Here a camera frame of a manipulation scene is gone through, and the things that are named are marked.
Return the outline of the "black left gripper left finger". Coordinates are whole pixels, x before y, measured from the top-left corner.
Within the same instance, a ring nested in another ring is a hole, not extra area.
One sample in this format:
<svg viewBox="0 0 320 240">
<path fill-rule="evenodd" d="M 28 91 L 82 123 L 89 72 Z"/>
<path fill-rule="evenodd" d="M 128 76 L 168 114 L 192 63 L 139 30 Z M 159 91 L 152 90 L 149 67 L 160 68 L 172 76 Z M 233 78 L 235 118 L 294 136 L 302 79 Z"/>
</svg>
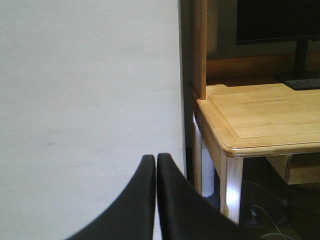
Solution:
<svg viewBox="0 0 320 240">
<path fill-rule="evenodd" d="M 134 175 L 96 219 L 70 240 L 151 240 L 156 205 L 156 163 L 144 155 Z"/>
</svg>

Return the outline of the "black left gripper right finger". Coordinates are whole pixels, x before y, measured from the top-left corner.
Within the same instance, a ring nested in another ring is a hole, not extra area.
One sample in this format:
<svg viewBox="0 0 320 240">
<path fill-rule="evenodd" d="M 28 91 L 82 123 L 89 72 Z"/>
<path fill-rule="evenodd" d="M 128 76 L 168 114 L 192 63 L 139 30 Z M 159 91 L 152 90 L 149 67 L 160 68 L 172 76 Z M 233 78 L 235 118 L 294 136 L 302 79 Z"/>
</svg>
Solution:
<svg viewBox="0 0 320 240">
<path fill-rule="evenodd" d="M 256 240 L 211 206 L 169 153 L 157 156 L 157 205 L 164 240 Z"/>
</svg>

